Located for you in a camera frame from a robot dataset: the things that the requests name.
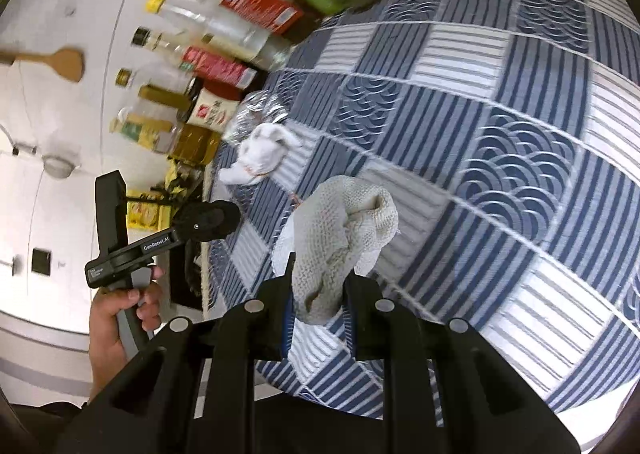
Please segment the white knit work glove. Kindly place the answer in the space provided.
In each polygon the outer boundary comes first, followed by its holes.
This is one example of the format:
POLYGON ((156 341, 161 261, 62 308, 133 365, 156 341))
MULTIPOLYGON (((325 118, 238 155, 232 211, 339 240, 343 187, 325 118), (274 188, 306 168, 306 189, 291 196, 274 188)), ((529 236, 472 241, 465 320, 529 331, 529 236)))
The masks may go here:
POLYGON ((398 210, 381 185, 335 176, 294 211, 292 293, 299 321, 323 325, 337 314, 349 273, 369 273, 398 233, 398 210))

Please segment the white tissue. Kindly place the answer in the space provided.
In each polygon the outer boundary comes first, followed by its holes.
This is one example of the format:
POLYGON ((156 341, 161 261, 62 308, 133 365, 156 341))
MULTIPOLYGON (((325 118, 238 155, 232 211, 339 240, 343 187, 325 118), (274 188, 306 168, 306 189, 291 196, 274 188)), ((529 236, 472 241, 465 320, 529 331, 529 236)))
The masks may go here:
POLYGON ((221 168, 218 179, 225 185, 255 185, 276 170, 289 151, 303 141, 282 124, 260 124, 241 142, 235 162, 221 168))

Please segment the silver foil wrapper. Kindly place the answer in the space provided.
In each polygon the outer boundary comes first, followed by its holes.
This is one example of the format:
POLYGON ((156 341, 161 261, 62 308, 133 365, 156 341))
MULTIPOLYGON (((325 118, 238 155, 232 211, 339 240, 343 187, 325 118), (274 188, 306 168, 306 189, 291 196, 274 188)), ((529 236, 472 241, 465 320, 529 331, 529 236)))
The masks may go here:
POLYGON ((280 124, 290 110, 277 93, 259 90, 248 94, 226 125, 222 140, 237 148, 261 124, 280 124))

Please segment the yellow dish soap bottle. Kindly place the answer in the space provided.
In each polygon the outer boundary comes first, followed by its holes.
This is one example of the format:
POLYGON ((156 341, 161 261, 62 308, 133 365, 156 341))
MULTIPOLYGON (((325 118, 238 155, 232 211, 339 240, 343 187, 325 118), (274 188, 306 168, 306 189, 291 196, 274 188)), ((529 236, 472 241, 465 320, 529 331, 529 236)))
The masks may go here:
POLYGON ((128 190, 127 228, 158 232, 170 227, 174 211, 168 198, 160 192, 128 190))

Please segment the yellow black rubber gloves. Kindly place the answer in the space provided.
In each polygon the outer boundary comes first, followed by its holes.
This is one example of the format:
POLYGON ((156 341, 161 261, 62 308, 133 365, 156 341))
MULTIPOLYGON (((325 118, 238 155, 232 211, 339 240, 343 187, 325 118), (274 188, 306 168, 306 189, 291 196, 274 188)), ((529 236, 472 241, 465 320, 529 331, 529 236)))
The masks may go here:
POLYGON ((202 183, 205 168, 173 158, 168 158, 167 163, 164 180, 151 186, 150 191, 160 196, 162 202, 177 206, 202 183))

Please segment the metal strainer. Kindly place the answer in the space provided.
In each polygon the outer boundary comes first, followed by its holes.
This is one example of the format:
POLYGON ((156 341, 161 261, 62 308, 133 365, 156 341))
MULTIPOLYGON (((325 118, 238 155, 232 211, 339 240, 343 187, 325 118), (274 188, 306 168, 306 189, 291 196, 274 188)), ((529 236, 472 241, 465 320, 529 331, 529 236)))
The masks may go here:
POLYGON ((43 171, 51 178, 65 180, 79 169, 78 165, 66 157, 57 154, 44 154, 38 150, 37 145, 30 145, 14 140, 4 125, 0 125, 0 128, 6 140, 9 142, 12 156, 28 155, 38 158, 42 163, 43 171))

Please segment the green label sesame oil bottle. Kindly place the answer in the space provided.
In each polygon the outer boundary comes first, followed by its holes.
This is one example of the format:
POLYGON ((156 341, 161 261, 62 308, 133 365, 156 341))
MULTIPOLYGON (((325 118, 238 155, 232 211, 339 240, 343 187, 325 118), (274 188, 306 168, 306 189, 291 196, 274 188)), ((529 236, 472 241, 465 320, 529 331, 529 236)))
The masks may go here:
POLYGON ((176 118, 158 117, 123 108, 110 122, 111 133, 156 154, 168 154, 174 147, 180 125, 176 118))

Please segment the large cooking oil bottle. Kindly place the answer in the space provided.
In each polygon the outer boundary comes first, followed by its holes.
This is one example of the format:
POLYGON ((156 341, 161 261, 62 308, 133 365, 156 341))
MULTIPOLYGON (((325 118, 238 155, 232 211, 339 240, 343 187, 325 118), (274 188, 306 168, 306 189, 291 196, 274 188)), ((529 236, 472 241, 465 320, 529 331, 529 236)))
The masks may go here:
POLYGON ((111 121, 110 131, 148 151, 204 167, 214 158, 221 136, 189 122, 194 105, 186 94, 145 84, 111 121))

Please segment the dark soy sauce bottle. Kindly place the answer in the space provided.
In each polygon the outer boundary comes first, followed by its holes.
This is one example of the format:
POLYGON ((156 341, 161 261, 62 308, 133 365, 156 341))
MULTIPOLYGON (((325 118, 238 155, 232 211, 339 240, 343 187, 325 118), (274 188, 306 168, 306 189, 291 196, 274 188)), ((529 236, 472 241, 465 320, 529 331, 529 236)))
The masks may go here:
POLYGON ((160 132, 175 132, 185 124, 223 133, 242 99, 242 92, 230 84, 176 73, 172 68, 121 68, 115 84, 127 95, 111 122, 111 132, 126 122, 143 125, 152 120, 160 132))

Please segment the wooden spatula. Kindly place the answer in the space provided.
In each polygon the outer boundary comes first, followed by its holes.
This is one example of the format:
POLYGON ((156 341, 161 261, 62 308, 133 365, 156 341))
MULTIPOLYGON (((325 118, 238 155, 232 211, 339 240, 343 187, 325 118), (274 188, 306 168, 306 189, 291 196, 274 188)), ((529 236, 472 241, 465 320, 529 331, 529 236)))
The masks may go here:
POLYGON ((78 84, 85 73, 85 58, 81 50, 62 48, 51 54, 18 53, 2 51, 1 64, 11 66, 15 62, 32 62, 50 67, 58 76, 78 84))

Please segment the red label vinegar bottle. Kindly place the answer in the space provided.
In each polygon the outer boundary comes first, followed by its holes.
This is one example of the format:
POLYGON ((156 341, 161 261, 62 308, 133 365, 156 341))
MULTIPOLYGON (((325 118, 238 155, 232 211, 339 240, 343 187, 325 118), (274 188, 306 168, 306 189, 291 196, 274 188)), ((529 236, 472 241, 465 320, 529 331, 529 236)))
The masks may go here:
POLYGON ((223 82, 241 91, 250 88, 258 76, 253 67, 192 38, 186 32, 174 35, 138 27, 131 44, 159 54, 178 70, 223 82))

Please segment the blue patterned tablecloth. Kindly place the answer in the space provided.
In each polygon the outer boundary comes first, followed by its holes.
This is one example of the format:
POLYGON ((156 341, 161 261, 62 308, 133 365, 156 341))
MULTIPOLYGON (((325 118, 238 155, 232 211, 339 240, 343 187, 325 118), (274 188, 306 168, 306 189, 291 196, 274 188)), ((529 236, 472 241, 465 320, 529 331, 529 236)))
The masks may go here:
POLYGON ((381 0, 326 21, 266 82, 303 141, 232 186, 214 316, 270 278, 296 203, 381 185, 372 270, 424 318, 469 321, 558 412, 639 376, 639 24, 626 0, 381 0))

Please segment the clear yellow cap bottle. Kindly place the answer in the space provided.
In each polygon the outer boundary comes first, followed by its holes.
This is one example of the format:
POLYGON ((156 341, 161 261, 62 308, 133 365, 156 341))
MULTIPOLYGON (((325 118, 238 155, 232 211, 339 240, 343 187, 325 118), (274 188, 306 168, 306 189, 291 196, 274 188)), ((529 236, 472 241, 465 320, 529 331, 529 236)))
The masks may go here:
POLYGON ((280 70, 294 51, 288 40, 221 6, 209 8, 192 1, 146 0, 145 10, 166 18, 204 44, 266 72, 280 70))

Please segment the black wall switch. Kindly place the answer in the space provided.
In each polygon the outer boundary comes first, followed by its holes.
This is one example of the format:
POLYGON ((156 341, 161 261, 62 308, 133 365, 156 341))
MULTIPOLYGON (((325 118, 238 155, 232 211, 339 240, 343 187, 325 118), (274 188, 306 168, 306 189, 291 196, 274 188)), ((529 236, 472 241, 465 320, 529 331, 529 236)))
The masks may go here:
POLYGON ((51 275, 52 254, 50 250, 34 248, 32 250, 32 273, 50 276, 51 275))

